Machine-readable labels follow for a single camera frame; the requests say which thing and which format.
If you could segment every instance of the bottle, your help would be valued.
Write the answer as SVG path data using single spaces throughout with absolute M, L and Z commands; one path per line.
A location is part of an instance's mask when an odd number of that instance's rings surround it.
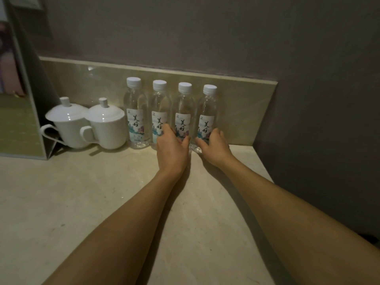
M 156 149 L 157 137 L 163 134 L 162 125 L 170 123 L 171 100 L 166 94 L 166 81 L 153 81 L 154 93 L 149 100 L 149 117 L 152 128 L 150 146 Z
M 175 114 L 174 128 L 177 138 L 183 140 L 190 134 L 194 119 L 195 103 L 191 96 L 192 85 L 181 82 L 178 84 L 179 95 L 174 101 L 173 113 Z
M 218 106 L 215 98 L 217 87 L 214 85 L 205 85 L 203 87 L 203 97 L 198 101 L 196 113 L 196 137 L 209 143 L 210 134 L 214 128 Z M 196 153 L 202 153 L 201 148 L 195 144 L 195 138 L 192 139 L 191 149 Z
M 128 91 L 124 95 L 124 110 L 129 127 L 129 146 L 142 149 L 149 145 L 148 134 L 144 125 L 148 121 L 148 100 L 141 90 L 141 79 L 129 77 L 126 79 Z

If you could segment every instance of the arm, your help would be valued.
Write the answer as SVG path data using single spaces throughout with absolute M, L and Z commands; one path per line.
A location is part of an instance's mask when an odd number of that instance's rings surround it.
M 239 190 L 285 267 L 300 284 L 380 284 L 380 251 L 309 203 L 254 173 L 231 153 L 223 132 L 204 157 Z
M 190 138 L 179 142 L 170 126 L 157 138 L 159 171 L 104 220 L 45 281 L 45 285 L 134 284 L 171 189 L 188 161 Z

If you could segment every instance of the white label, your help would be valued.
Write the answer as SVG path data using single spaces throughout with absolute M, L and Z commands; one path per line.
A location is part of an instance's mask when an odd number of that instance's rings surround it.
M 153 143 L 157 143 L 157 137 L 164 134 L 162 125 L 168 122 L 167 112 L 152 111 L 152 138 Z
M 176 113 L 176 136 L 177 138 L 185 138 L 190 131 L 191 114 Z
M 144 139 L 144 114 L 141 109 L 127 109 L 126 117 L 129 123 L 129 139 L 136 143 Z
M 200 115 L 197 137 L 208 141 L 214 124 L 214 116 Z

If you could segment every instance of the hand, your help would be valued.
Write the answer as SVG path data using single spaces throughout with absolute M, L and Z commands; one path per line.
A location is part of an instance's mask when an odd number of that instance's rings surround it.
M 164 124 L 162 128 L 164 134 L 157 138 L 160 171 L 179 178 L 187 166 L 190 136 L 181 141 L 176 138 L 169 124 Z
M 218 168 L 222 168 L 229 160 L 235 159 L 232 155 L 230 147 L 224 138 L 223 131 L 215 128 L 210 135 L 210 145 L 207 145 L 200 138 L 195 139 L 195 143 L 202 149 L 203 156 L 208 162 Z

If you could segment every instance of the gray wall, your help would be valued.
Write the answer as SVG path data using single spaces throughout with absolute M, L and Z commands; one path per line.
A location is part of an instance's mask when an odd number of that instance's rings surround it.
M 380 237 L 379 0 L 45 0 L 41 55 L 279 81 L 255 149 L 275 182 Z

